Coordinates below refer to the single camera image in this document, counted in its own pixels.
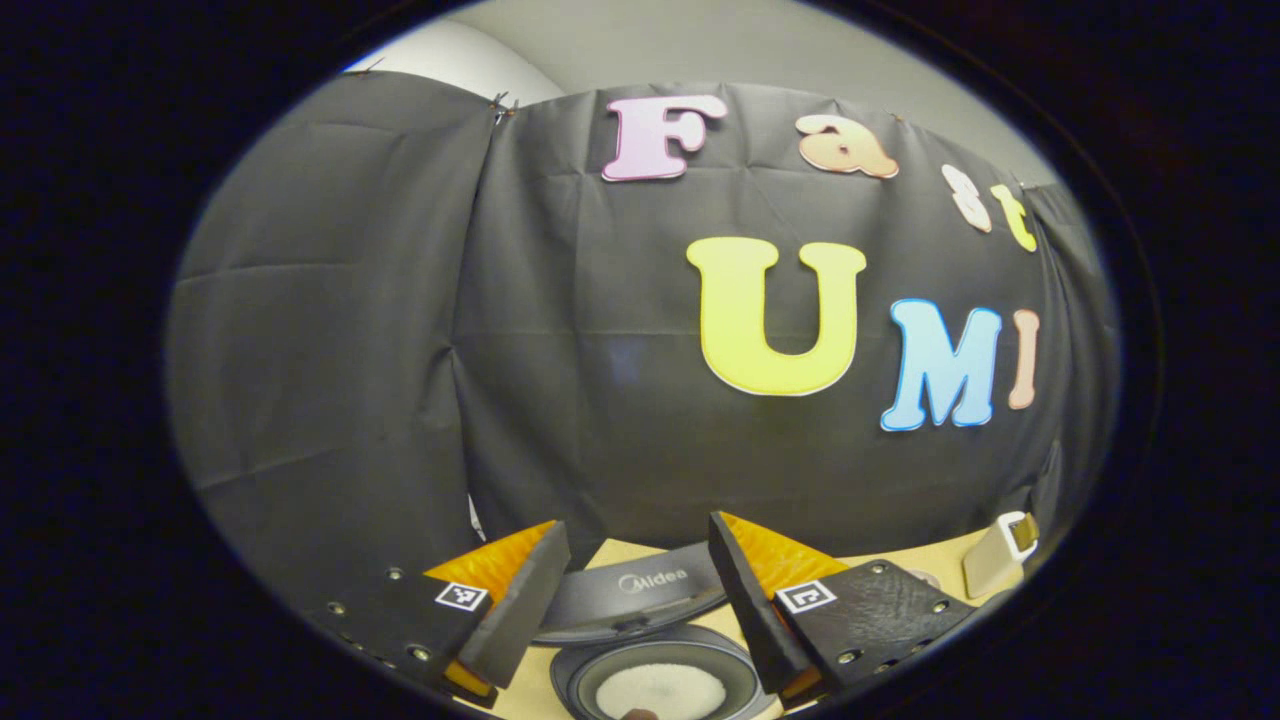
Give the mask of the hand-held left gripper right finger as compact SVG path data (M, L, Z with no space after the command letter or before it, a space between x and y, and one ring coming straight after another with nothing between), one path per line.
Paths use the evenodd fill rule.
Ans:
M974 606L886 559L851 566L728 512L708 550L765 693L792 708L883 683Z

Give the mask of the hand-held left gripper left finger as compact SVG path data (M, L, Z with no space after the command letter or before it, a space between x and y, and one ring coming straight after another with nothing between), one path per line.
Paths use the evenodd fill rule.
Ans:
M426 571L387 571L320 605L320 625L407 682L490 708L540 632L570 564L544 521Z

